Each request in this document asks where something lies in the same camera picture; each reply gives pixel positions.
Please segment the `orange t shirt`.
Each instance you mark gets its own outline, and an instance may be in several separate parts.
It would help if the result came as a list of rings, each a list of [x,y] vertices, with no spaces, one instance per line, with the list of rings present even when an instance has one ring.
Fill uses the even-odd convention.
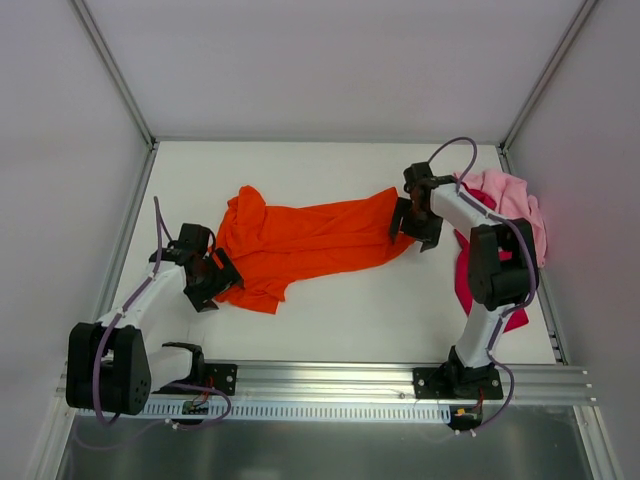
[[[269,205],[254,187],[241,187],[227,203],[216,245],[243,284],[215,299],[274,314],[295,282],[396,259],[414,243],[405,234],[389,234],[397,199],[391,187],[364,199],[294,208]]]

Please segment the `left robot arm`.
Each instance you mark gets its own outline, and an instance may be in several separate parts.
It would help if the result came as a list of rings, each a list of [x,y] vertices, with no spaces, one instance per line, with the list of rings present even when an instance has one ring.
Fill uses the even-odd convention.
[[[206,360],[188,330],[217,309],[217,296],[242,283],[213,232],[183,224],[177,238],[151,254],[141,285],[122,306],[71,330],[67,404],[137,415],[155,392],[234,395],[235,365]]]

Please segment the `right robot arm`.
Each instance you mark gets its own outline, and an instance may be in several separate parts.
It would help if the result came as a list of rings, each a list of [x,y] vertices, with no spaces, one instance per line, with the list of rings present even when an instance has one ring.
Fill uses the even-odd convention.
[[[391,239],[406,235],[422,250],[433,249],[449,223],[470,247],[466,283],[472,302],[464,331],[440,366],[413,370],[414,394],[418,399],[500,400],[495,347],[539,284],[532,226],[489,209],[453,176],[434,175],[426,162],[409,166],[403,175],[406,195],[396,202]]]

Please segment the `light pink t shirt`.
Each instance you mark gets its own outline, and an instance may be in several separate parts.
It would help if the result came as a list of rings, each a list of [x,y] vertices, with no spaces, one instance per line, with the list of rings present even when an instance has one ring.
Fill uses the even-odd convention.
[[[468,173],[463,184],[470,193],[500,215],[529,221],[533,228],[537,265],[544,267],[547,233],[538,199],[528,193],[527,182],[497,169],[487,169],[479,174]]]

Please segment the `magenta t shirt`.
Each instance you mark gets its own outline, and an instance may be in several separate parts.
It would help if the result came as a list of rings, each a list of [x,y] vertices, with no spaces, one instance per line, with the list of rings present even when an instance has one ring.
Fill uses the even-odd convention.
[[[470,188],[467,185],[465,185],[465,188],[473,198],[481,202],[484,206],[490,209],[494,209],[497,206],[496,201],[481,190]],[[468,283],[470,243],[457,229],[454,230],[454,235],[460,247],[455,263],[454,290],[463,311],[466,316],[469,316],[473,305],[473,296]],[[518,310],[506,323],[504,332],[514,331],[528,324],[529,317],[527,313],[524,310]]]

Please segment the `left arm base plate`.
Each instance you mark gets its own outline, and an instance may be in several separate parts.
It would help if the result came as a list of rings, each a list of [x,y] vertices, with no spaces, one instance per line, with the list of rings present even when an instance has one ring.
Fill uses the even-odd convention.
[[[201,378],[201,385],[214,388],[228,396],[234,396],[238,366],[232,363],[210,363],[204,364],[204,373]]]

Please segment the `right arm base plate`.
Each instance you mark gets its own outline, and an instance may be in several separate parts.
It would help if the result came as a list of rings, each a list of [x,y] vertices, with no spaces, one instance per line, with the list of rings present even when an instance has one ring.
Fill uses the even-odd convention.
[[[416,367],[412,370],[414,395],[419,400],[502,400],[504,392],[499,373],[494,367],[484,378],[461,382],[439,367]]]

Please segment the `left aluminium frame post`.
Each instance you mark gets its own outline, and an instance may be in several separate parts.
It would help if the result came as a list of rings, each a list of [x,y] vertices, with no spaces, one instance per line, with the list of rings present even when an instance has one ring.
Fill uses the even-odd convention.
[[[157,141],[144,114],[126,81],[110,46],[96,21],[95,15],[85,0],[70,0],[69,5],[79,24],[90,41],[101,65],[113,84],[138,134],[149,150],[153,150]]]

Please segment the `aluminium frame post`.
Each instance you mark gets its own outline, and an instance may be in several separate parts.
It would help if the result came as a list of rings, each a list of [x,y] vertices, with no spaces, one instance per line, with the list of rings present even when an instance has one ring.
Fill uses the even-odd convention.
[[[560,67],[563,65],[565,58],[573,48],[585,25],[588,23],[599,4],[599,0],[584,0],[580,2],[578,9],[571,17],[567,27],[563,31],[559,41],[546,61],[523,105],[519,109],[515,119],[511,123],[503,139],[498,144],[500,152],[507,153],[515,143],[518,134],[525,126],[538,103],[541,101],[547,88],[558,73]]]
[[[70,0],[69,5],[79,24],[90,41],[101,65],[113,84],[138,134],[149,150],[153,150],[157,141],[144,114],[126,81],[110,46],[96,21],[95,15],[85,0]]]

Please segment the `right aluminium frame post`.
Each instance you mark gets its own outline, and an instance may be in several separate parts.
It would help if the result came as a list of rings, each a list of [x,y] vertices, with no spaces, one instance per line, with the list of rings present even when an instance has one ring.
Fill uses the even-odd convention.
[[[519,109],[515,119],[511,123],[503,139],[498,144],[500,152],[507,153],[515,143],[518,134],[525,126],[538,103],[541,101],[547,88],[558,73],[560,67],[563,65],[565,58],[573,48],[585,25],[588,23],[599,4],[599,0],[584,0],[580,2],[578,9],[571,17],[567,27],[563,31],[559,41],[546,61],[523,105]]]

